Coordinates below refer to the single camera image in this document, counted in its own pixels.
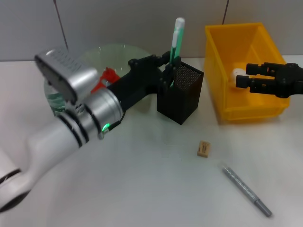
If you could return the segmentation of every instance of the black mesh pen holder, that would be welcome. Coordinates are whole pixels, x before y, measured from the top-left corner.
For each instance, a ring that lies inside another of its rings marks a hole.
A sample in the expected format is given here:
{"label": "black mesh pen holder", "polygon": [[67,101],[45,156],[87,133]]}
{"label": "black mesh pen holder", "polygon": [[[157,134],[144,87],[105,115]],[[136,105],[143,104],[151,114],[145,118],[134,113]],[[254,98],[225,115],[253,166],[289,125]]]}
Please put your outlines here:
{"label": "black mesh pen holder", "polygon": [[203,76],[202,71],[181,62],[174,85],[165,95],[157,96],[157,111],[178,124],[183,124],[198,107]]}

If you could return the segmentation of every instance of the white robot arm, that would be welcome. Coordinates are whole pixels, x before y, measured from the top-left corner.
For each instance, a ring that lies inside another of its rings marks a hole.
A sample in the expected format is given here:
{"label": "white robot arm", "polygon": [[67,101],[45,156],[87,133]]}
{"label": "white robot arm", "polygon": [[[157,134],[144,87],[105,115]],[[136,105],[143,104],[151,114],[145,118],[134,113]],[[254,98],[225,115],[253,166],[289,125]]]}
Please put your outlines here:
{"label": "white robot arm", "polygon": [[180,64],[168,64],[170,52],[129,61],[131,70],[108,88],[91,94],[99,81],[97,71],[72,58],[66,49],[52,49],[35,56],[38,68],[49,83],[71,104],[48,126],[27,140],[30,167],[21,171],[0,150],[0,212],[18,205],[36,182],[52,167],[93,137],[118,126],[128,108],[150,93],[163,94]]}

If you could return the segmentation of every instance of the yellow storage bin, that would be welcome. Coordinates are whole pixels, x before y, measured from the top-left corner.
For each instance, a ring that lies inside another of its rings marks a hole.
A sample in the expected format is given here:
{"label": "yellow storage bin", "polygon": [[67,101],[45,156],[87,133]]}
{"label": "yellow storage bin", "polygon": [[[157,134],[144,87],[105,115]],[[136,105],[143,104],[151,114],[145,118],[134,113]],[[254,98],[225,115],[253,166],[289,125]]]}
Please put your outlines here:
{"label": "yellow storage bin", "polygon": [[224,121],[252,121],[276,117],[289,105],[289,98],[250,93],[236,88],[231,73],[247,63],[285,64],[262,23],[206,26],[204,71],[217,112]]}

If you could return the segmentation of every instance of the silver pen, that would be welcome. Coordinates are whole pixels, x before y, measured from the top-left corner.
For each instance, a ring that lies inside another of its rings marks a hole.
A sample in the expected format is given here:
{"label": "silver pen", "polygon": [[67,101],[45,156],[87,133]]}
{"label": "silver pen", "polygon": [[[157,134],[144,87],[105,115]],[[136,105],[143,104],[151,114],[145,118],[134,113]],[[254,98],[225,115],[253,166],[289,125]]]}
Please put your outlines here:
{"label": "silver pen", "polygon": [[255,204],[266,217],[270,217],[272,212],[265,206],[260,198],[239,178],[238,175],[229,167],[222,168],[223,173]]}

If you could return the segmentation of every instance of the white table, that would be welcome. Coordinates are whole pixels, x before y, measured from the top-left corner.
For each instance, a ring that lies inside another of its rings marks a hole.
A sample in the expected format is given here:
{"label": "white table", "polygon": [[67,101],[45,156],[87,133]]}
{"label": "white table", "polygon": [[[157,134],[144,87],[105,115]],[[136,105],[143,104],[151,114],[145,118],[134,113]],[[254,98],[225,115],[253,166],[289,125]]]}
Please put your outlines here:
{"label": "white table", "polygon": [[[302,56],[285,56],[303,66]],[[202,69],[203,59],[185,59]],[[53,116],[32,62],[0,62],[0,145],[28,165],[25,137]],[[303,96],[276,119],[219,125],[204,79],[198,109],[180,126],[155,96],[127,111],[103,141],[51,170],[1,227],[298,227],[303,223]],[[196,155],[211,142],[209,158]],[[266,218],[221,173],[224,161],[274,213]]]}

